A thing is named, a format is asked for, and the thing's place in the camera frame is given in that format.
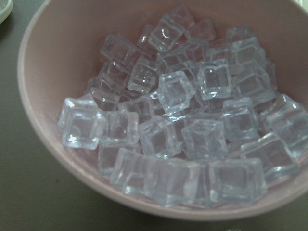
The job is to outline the pink bowl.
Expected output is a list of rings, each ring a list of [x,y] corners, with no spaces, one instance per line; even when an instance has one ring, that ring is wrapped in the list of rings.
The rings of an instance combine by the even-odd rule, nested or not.
[[[18,59],[18,83],[26,113],[39,138],[73,175],[99,193],[150,214],[185,220],[227,220],[255,216],[308,192],[306,169],[248,207],[164,208],[142,196],[128,196],[100,177],[93,156],[62,146],[57,120],[66,97],[80,96],[98,73],[100,45],[108,34],[135,41],[145,23],[155,24],[178,0],[48,0],[32,18]],[[291,0],[187,0],[196,19],[210,17],[222,37],[228,27],[247,24],[275,62],[279,90],[308,103],[308,15]]]

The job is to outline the pile of clear ice cubes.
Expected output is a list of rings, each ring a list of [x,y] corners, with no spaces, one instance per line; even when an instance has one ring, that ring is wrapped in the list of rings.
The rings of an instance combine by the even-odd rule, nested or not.
[[[253,204],[308,165],[308,113],[279,93],[247,25],[217,39],[185,5],[136,43],[105,38],[100,72],[58,120],[65,147],[98,150],[100,175],[164,207]]]

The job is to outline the cream rabbit tray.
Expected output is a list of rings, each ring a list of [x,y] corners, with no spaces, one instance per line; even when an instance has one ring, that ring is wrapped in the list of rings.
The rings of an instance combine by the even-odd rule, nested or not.
[[[10,15],[13,9],[12,0],[0,0],[0,24],[2,24]]]

